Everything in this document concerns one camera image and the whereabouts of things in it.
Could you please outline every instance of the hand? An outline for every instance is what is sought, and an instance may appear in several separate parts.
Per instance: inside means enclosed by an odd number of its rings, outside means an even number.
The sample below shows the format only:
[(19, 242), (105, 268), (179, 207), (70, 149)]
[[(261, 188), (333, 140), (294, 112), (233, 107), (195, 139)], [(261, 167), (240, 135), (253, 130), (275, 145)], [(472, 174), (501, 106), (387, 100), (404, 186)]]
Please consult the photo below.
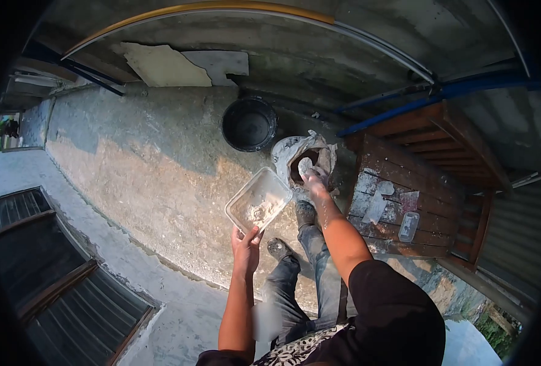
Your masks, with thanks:
[(317, 197), (322, 193), (327, 192), (327, 182), (329, 176), (327, 173), (318, 166), (313, 166), (301, 176), (305, 187), (309, 189), (311, 198)]
[(233, 270), (238, 274), (254, 273), (260, 260), (260, 241), (264, 231), (258, 232), (258, 226), (244, 235), (234, 226), (232, 229), (232, 252), (234, 255)]

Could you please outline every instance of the dirty jeans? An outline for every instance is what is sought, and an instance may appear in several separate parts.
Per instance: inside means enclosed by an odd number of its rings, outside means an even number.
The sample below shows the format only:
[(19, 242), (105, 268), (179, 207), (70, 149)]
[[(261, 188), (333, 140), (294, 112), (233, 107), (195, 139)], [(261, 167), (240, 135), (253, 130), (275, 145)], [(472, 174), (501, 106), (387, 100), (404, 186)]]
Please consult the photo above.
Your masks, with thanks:
[[(295, 341), (308, 333), (332, 327), (338, 318), (341, 277), (333, 264), (323, 234), (317, 226), (306, 224), (299, 230), (297, 239), (305, 250), (315, 276), (317, 319), (309, 319), (295, 301), (295, 287), (301, 264), (295, 256), (288, 255), (269, 274), (262, 288), (265, 300), (273, 302), (279, 308), (283, 319), (275, 347)], [(348, 296), (347, 315), (354, 316), (355, 308), (350, 301), (351, 297)]]

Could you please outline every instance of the black rubber bucket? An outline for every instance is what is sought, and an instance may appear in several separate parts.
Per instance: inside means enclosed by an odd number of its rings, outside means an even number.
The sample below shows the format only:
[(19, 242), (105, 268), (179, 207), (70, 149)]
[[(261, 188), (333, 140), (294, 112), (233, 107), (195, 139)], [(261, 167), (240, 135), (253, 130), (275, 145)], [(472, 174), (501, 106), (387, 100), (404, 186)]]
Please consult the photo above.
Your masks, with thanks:
[(256, 97), (238, 99), (223, 114), (222, 135), (236, 150), (258, 151), (276, 134), (276, 113), (270, 104)]

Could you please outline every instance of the foot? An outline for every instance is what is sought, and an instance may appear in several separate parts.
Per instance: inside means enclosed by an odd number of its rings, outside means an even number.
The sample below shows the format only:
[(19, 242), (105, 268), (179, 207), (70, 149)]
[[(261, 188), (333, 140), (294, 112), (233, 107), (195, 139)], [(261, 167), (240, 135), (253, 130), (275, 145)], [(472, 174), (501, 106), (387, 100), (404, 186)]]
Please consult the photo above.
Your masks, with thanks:
[(298, 229), (301, 230), (303, 225), (315, 224), (315, 218), (317, 217), (317, 211), (313, 208), (313, 205), (307, 201), (298, 201), (295, 208), (295, 213), (297, 215), (297, 225)]
[(266, 248), (268, 249), (270, 255), (272, 255), (275, 260), (279, 261), (288, 255), (295, 254), (291, 247), (279, 238), (270, 239), (266, 245)]

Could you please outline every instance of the black shirt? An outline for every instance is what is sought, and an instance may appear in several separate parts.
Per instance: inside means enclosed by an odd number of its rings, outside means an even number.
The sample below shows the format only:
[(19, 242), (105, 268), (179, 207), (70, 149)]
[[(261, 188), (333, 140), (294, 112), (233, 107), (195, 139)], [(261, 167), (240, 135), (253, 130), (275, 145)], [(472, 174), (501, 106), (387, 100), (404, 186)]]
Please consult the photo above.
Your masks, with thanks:
[[(359, 263), (349, 276), (358, 315), (344, 325), (271, 350), (255, 365), (441, 365), (445, 324), (420, 287), (380, 260)], [(198, 366), (244, 366), (222, 351), (200, 354)]]

